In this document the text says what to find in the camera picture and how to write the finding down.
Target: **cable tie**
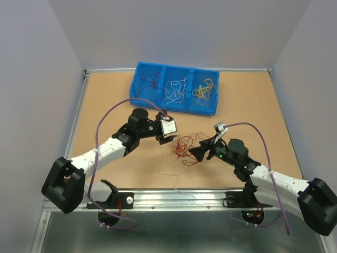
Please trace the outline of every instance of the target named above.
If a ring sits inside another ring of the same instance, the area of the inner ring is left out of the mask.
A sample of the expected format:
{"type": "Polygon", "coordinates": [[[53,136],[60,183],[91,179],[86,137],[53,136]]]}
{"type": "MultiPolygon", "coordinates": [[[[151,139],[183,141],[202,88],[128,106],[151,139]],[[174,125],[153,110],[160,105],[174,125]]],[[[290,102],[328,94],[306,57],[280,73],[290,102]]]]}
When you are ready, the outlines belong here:
{"type": "Polygon", "coordinates": [[[94,149],[94,152],[98,154],[98,157],[102,158],[102,155],[101,155],[99,149],[100,149],[100,148],[94,149]]]}

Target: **wooden tabletop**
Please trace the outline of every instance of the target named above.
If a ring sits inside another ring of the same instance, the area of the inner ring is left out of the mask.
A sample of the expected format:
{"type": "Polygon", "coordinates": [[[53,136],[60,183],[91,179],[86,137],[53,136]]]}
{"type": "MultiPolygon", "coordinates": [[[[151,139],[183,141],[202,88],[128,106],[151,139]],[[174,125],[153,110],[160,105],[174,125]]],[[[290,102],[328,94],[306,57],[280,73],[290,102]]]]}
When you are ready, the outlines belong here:
{"type": "MultiPolygon", "coordinates": [[[[90,75],[71,157],[94,148],[98,122],[113,105],[129,98],[132,78],[133,73],[130,72],[90,75]]],[[[129,103],[124,103],[110,113],[101,126],[100,143],[127,122],[134,108],[129,103]]],[[[149,118],[154,119],[157,111],[148,111],[149,118]]],[[[262,132],[266,140],[272,169],[302,178],[270,76],[266,72],[221,72],[215,116],[176,112],[170,112],[170,115],[177,122],[178,134],[181,135],[203,132],[212,136],[215,134],[213,125],[220,121],[226,124],[250,122],[262,132]]],[[[230,138],[243,140],[250,157],[267,166],[262,141],[253,128],[231,127],[223,139],[228,141],[230,138]]],[[[173,174],[174,166],[177,173],[185,167],[181,160],[177,161],[175,154],[171,155],[168,144],[160,146],[154,138],[143,139],[140,146],[128,156],[115,160],[98,171],[95,181],[106,179],[119,188],[173,188],[176,177],[160,174],[159,165],[160,171],[166,174],[173,174]]],[[[217,158],[186,167],[176,184],[177,188],[242,186],[243,183],[233,173],[233,167],[217,158]]]]}

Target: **white wall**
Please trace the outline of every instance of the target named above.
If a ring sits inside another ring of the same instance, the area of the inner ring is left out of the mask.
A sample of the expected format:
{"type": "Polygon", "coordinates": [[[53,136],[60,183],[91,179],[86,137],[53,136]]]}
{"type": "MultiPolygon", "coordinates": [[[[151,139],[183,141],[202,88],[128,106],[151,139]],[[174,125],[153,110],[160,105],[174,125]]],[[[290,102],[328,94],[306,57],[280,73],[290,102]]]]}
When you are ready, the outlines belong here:
{"type": "Polygon", "coordinates": [[[271,67],[310,0],[49,0],[85,69],[271,67]]]}
{"type": "Polygon", "coordinates": [[[0,7],[0,252],[30,252],[83,71],[47,0],[0,7]]]}
{"type": "MultiPolygon", "coordinates": [[[[313,0],[272,70],[306,179],[337,192],[337,1],[313,0]]],[[[337,229],[334,231],[337,242],[337,229]]]]}

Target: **yellow wire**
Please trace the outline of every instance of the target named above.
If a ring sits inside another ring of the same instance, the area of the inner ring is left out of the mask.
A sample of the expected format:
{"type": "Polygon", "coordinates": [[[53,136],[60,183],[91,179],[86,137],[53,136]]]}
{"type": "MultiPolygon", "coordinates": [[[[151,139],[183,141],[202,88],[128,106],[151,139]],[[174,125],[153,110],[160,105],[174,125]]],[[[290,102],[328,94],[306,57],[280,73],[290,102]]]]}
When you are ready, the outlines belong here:
{"type": "Polygon", "coordinates": [[[197,102],[202,106],[207,104],[207,101],[210,99],[211,91],[214,88],[212,79],[205,79],[204,84],[206,84],[206,87],[199,85],[198,89],[192,91],[192,95],[197,97],[197,102]],[[205,100],[206,104],[200,103],[200,99],[205,100]]]}

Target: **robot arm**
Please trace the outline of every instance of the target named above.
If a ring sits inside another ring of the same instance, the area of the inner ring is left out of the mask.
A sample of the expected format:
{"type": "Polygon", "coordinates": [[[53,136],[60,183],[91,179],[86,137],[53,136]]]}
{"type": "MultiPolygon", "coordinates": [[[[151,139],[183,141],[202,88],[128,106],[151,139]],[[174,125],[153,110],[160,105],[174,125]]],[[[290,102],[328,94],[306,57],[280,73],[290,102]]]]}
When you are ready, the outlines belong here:
{"type": "MultiPolygon", "coordinates": [[[[227,131],[223,122],[214,128],[216,135],[200,141],[199,147],[190,149],[191,154],[201,162],[209,151],[207,160],[217,157],[233,166],[234,174],[246,182],[242,199],[248,206],[263,203],[280,207],[268,168],[249,157],[248,148],[243,141],[231,139],[226,144],[222,140],[227,131]]],[[[284,209],[303,219],[315,232],[328,236],[337,224],[337,196],[329,186],[318,178],[307,181],[275,171],[271,173],[278,185],[284,209]]]]}
{"type": "MultiPolygon", "coordinates": [[[[85,181],[92,175],[95,156],[98,153],[97,170],[108,163],[122,158],[139,146],[140,139],[155,137],[160,145],[172,141],[176,135],[165,137],[177,131],[172,118],[160,113],[154,121],[148,118],[145,109],[135,109],[124,124],[97,150],[69,160],[61,157],[57,159],[42,187],[42,194],[64,213],[72,212],[80,203],[89,202],[88,187],[85,181]]],[[[106,180],[93,184],[91,197],[94,201],[104,202],[116,187],[106,180]]]]}

